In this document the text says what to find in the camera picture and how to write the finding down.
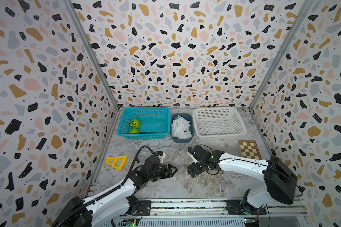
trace blue basket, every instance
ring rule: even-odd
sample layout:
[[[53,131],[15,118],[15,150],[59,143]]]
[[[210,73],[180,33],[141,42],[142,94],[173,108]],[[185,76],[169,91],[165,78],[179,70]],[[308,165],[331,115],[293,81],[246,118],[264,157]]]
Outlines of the blue basket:
[[[170,118],[168,107],[129,107],[121,116],[117,134],[127,139],[164,139],[169,134]],[[129,134],[132,119],[140,121],[139,134]]]

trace yellow object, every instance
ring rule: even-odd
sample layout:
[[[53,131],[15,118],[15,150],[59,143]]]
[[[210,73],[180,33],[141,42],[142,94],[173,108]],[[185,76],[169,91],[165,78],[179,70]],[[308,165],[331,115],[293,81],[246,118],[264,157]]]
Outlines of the yellow object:
[[[120,159],[122,159],[121,164],[119,167],[117,167],[117,162]],[[117,157],[108,157],[106,160],[106,163],[109,164],[110,166],[122,171],[126,161],[127,161],[127,156],[117,156]]]

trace gray marble surface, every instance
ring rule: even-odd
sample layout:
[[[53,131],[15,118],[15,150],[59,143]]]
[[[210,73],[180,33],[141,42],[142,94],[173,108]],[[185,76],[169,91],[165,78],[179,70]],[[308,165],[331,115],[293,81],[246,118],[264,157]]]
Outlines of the gray marble surface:
[[[193,109],[170,109],[171,114],[189,113],[192,114]],[[247,134],[231,139],[200,141],[195,135],[190,143],[174,143],[170,134],[165,139],[152,140],[127,140],[117,135],[117,126],[120,121],[118,119],[116,131],[111,138],[106,156],[127,156],[128,160],[122,171],[119,171],[106,162],[102,165],[100,174],[96,180],[96,186],[92,187],[93,193],[97,194],[102,190],[120,182],[127,174],[131,162],[135,154],[142,145],[149,146],[154,152],[161,150],[166,153],[164,164],[172,164],[178,168],[178,172],[173,178],[163,179],[156,182],[148,182],[148,185],[135,193],[137,198],[207,198],[207,197],[243,197],[245,191],[255,187],[261,181],[235,172],[220,172],[218,175],[209,175],[206,172],[192,178],[188,175],[186,167],[192,163],[192,159],[187,155],[187,148],[197,144],[204,144],[214,150],[222,150],[232,155],[240,156],[237,147],[238,139],[255,140],[258,144],[259,151],[264,159],[269,159],[267,148],[264,145],[262,135],[253,121],[248,109],[238,109],[246,126]],[[139,154],[140,163],[136,163],[134,167],[142,165],[146,157],[151,153],[146,149],[142,149]]]

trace white basket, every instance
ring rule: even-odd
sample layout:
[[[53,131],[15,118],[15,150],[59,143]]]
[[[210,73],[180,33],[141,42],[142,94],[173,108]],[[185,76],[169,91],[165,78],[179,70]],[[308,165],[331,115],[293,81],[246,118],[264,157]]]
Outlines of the white basket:
[[[246,134],[246,127],[234,107],[199,108],[192,111],[200,140],[226,139]]]

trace patterned wall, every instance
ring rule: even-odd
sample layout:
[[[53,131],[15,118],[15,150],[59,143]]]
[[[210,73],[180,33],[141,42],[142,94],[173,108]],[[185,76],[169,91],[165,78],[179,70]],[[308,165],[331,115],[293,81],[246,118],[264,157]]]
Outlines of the patterned wall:
[[[0,1],[0,227],[51,225],[86,193],[108,102],[61,1]]]
[[[74,0],[120,106],[249,106],[304,1]]]
[[[314,225],[341,227],[341,1],[315,1],[253,113]]]

